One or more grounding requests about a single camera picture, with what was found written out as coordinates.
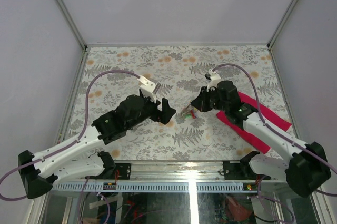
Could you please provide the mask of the key bunch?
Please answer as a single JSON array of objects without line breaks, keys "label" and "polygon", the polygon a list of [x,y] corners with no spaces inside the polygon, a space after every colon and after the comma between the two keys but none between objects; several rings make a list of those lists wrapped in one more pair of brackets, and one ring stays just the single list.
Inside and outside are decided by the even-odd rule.
[{"label": "key bunch", "polygon": [[191,104],[187,105],[186,107],[184,107],[180,113],[180,115],[182,116],[182,118],[193,118],[193,119],[197,119],[197,109],[193,106],[191,106]]}]

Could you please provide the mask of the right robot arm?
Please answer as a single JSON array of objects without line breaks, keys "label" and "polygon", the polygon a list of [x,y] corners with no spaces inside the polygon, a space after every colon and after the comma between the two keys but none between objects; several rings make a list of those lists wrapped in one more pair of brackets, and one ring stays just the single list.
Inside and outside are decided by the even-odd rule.
[{"label": "right robot arm", "polygon": [[292,138],[258,113],[257,108],[241,101],[231,81],[217,80],[216,85],[203,86],[191,105],[200,112],[224,112],[231,124],[257,137],[275,150],[279,159],[263,154],[254,155],[240,165],[246,179],[257,174],[285,181],[299,196],[307,197],[331,177],[324,148],[313,142],[308,144]]}]

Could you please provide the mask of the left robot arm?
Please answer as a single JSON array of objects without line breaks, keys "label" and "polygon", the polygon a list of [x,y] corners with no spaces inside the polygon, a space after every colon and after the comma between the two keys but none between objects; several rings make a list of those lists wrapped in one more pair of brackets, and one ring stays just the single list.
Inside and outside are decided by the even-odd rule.
[{"label": "left robot arm", "polygon": [[18,155],[18,164],[27,198],[38,198],[67,180],[88,176],[111,178],[115,164],[109,153],[100,152],[85,161],[78,157],[126,136],[128,130],[147,119],[168,124],[175,113],[166,98],[152,101],[143,94],[129,95],[116,109],[94,120],[83,134],[44,151],[23,151]]}]

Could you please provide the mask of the floral table mat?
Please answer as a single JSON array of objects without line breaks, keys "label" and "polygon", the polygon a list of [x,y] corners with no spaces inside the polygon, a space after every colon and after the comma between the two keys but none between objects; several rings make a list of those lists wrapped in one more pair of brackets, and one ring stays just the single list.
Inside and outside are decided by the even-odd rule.
[{"label": "floral table mat", "polygon": [[136,75],[143,75],[161,84],[156,95],[167,98],[176,114],[166,125],[146,120],[106,146],[113,159],[238,160],[253,147],[221,122],[216,111],[197,111],[197,119],[180,115],[207,84],[205,74],[214,67],[240,92],[258,96],[282,119],[290,119],[264,45],[91,47],[65,137],[80,133],[84,124],[115,109],[128,95],[138,94]]}]

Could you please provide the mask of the pink cloth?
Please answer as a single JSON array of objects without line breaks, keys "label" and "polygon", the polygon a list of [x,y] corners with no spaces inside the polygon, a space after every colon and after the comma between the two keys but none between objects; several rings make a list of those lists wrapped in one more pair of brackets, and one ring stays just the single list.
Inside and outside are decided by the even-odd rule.
[{"label": "pink cloth", "polygon": [[291,138],[286,132],[291,124],[257,100],[240,92],[239,97],[241,105],[238,108],[230,112],[220,111],[217,117],[263,154],[274,149],[283,160],[289,161],[293,146],[284,137]]}]

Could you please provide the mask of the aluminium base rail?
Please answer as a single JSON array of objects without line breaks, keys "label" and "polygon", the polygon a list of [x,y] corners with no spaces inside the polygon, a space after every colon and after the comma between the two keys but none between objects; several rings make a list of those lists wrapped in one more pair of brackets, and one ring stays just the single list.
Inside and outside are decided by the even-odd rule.
[{"label": "aluminium base rail", "polygon": [[255,179],[226,178],[221,161],[126,162],[118,179],[84,179],[54,187],[62,192],[233,192],[256,193]]}]

